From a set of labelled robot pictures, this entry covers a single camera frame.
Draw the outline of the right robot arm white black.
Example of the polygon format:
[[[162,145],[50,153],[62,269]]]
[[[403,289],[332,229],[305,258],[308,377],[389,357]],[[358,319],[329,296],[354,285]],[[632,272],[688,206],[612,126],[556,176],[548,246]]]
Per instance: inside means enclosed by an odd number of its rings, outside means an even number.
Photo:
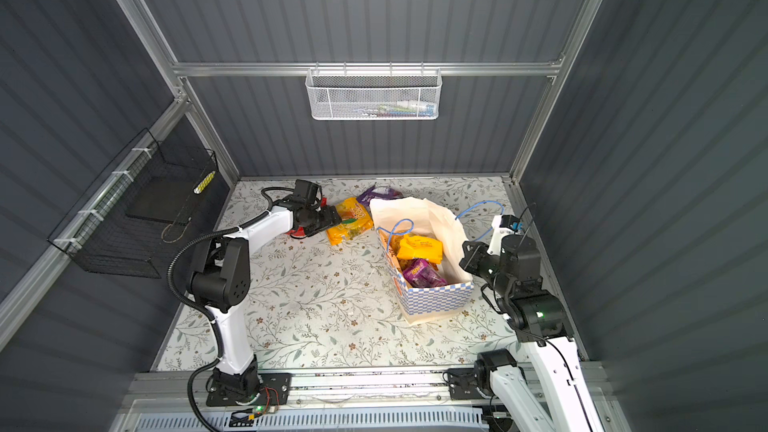
[[[544,289],[536,242],[510,234],[466,241],[460,267],[485,281],[489,301],[516,335],[506,349],[478,355],[477,388],[497,398],[520,431],[602,431],[564,306]]]

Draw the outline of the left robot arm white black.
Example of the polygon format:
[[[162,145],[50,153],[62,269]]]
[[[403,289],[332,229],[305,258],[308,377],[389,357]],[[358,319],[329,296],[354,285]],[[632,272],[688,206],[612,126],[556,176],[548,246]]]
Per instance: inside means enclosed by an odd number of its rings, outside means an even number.
[[[273,199],[272,192],[286,195]],[[341,223],[336,209],[324,201],[319,184],[303,179],[293,187],[265,187],[266,210],[194,244],[197,264],[188,282],[194,305],[204,311],[216,341],[213,384],[240,400],[262,389],[257,358],[247,339],[244,302],[251,287],[250,256],[280,235],[300,232],[312,237]]]

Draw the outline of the red snack bag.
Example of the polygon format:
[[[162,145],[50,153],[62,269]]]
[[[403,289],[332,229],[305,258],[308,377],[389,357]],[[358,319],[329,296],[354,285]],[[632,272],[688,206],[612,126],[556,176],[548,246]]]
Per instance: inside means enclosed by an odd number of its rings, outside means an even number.
[[[324,196],[322,196],[320,198],[319,205],[320,206],[326,206],[327,205],[327,199]],[[303,227],[298,227],[296,229],[290,230],[287,233],[287,235],[290,236],[293,239],[296,239],[296,240],[301,240],[301,239],[304,239],[304,238],[307,237],[307,234],[306,234],[305,229]]]

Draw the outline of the blue checkered paper bag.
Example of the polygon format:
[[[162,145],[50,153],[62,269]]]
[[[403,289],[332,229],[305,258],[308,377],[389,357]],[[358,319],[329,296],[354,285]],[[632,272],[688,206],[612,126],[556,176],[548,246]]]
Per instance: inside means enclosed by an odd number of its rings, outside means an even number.
[[[459,265],[468,240],[459,218],[446,207],[412,197],[374,199],[370,212],[406,322],[418,325],[464,311],[474,283]]]

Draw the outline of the large purple snack bag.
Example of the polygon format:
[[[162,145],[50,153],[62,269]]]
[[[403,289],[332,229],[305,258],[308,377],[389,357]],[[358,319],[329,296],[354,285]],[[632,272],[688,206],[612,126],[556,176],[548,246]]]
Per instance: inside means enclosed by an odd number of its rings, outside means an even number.
[[[402,275],[413,288],[438,288],[448,285],[448,282],[426,259],[412,260],[403,270]]]

